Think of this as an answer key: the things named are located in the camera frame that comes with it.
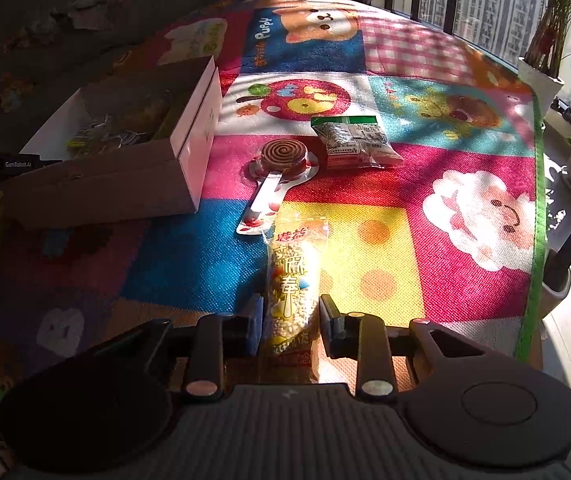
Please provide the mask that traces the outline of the yellow puffed rice snack bag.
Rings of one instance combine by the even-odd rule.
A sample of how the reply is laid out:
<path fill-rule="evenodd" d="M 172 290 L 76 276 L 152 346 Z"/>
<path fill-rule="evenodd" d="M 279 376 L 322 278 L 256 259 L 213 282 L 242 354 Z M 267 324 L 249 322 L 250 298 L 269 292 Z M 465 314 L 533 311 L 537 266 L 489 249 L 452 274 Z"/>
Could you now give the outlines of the yellow puffed rice snack bag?
<path fill-rule="evenodd" d="M 275 221 L 263 237 L 267 304 L 262 352 L 269 358 L 307 353 L 318 337 L 321 256 L 329 222 L 295 214 Z"/>

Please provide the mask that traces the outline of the white cardboard box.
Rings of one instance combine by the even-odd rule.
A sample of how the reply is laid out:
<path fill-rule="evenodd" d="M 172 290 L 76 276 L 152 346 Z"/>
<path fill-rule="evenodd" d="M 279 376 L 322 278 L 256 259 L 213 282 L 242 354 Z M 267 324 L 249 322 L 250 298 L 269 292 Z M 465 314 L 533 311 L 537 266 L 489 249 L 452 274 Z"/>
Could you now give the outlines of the white cardboard box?
<path fill-rule="evenodd" d="M 42 166 L 4 184 L 6 211 L 27 228 L 193 214 L 220 107 L 214 58 L 88 84 L 25 144 Z"/>

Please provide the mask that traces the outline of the packaged bread loaf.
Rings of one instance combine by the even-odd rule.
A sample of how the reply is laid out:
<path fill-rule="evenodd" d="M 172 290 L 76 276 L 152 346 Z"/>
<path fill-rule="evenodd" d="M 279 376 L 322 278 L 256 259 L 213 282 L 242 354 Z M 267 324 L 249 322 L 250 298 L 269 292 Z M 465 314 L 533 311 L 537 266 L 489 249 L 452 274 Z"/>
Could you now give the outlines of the packaged bread loaf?
<path fill-rule="evenodd" d="M 171 107 L 171 96 L 163 92 L 128 107 L 114 119 L 115 131 L 128 130 L 136 133 L 154 134 L 162 125 Z"/>

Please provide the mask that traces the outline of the newspaper print snack packet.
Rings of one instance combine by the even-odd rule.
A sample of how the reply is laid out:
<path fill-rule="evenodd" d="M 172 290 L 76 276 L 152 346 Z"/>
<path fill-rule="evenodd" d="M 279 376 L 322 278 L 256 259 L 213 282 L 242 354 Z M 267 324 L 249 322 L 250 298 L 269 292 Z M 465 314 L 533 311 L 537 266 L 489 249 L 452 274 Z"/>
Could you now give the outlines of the newspaper print snack packet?
<path fill-rule="evenodd" d="M 88 122 L 66 144 L 72 157 L 110 153 L 125 146 L 147 142 L 150 134 L 133 131 L 115 131 L 114 119 L 110 115 Z"/>

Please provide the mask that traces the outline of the colourful cartoon play mat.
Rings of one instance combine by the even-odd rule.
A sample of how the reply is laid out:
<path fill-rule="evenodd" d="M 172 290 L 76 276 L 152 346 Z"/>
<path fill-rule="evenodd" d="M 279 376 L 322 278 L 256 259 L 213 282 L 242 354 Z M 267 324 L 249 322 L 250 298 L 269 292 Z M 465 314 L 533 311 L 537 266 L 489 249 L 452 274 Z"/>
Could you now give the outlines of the colourful cartoon play mat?
<path fill-rule="evenodd" d="M 532 89 L 349 0 L 111 0 L 0 43 L 0 400 L 153 318 L 265 298 L 231 384 L 345 382 L 317 302 L 524 361 L 543 273 Z"/>

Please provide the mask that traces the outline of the swirl lollipop on card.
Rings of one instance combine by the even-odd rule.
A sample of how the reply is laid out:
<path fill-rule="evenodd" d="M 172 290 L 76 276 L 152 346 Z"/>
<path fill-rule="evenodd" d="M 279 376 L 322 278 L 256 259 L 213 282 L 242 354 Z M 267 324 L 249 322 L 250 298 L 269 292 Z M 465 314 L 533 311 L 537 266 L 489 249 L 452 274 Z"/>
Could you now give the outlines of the swirl lollipop on card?
<path fill-rule="evenodd" d="M 299 140 L 276 139 L 263 145 L 249 172 L 258 189 L 246 207 L 236 232 L 262 235 L 274 224 L 287 192 L 313 179 L 319 170 L 317 156 Z"/>

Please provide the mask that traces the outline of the green topped snack packet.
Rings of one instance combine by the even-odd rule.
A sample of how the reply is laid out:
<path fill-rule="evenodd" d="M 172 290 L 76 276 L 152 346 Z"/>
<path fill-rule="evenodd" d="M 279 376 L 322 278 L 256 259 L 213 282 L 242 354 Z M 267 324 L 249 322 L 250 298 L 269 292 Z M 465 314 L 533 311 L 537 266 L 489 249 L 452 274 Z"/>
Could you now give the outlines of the green topped snack packet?
<path fill-rule="evenodd" d="M 375 116 L 317 116 L 310 119 L 325 145 L 329 169 L 391 169 L 404 159 L 389 144 Z"/>

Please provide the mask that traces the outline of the black chair leg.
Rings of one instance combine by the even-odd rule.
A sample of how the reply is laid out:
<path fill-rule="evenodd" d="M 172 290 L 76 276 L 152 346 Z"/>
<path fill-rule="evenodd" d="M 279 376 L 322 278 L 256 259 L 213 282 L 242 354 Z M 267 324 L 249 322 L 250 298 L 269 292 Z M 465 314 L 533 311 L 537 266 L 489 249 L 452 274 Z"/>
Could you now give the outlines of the black chair leg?
<path fill-rule="evenodd" d="M 570 279 L 571 266 L 571 234 L 557 252 L 549 252 L 543 284 L 554 292 L 562 292 Z"/>

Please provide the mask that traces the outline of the green potted plant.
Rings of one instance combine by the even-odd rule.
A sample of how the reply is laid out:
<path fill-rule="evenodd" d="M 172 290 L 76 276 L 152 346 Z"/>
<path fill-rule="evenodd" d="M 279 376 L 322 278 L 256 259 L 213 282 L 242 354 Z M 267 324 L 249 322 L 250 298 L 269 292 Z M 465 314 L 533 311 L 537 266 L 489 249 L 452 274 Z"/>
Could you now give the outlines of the green potted plant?
<path fill-rule="evenodd" d="M 532 89 L 541 118 L 564 84 L 560 68 L 570 27 L 571 0 L 546 0 L 535 34 L 525 55 L 517 61 L 517 74 Z"/>

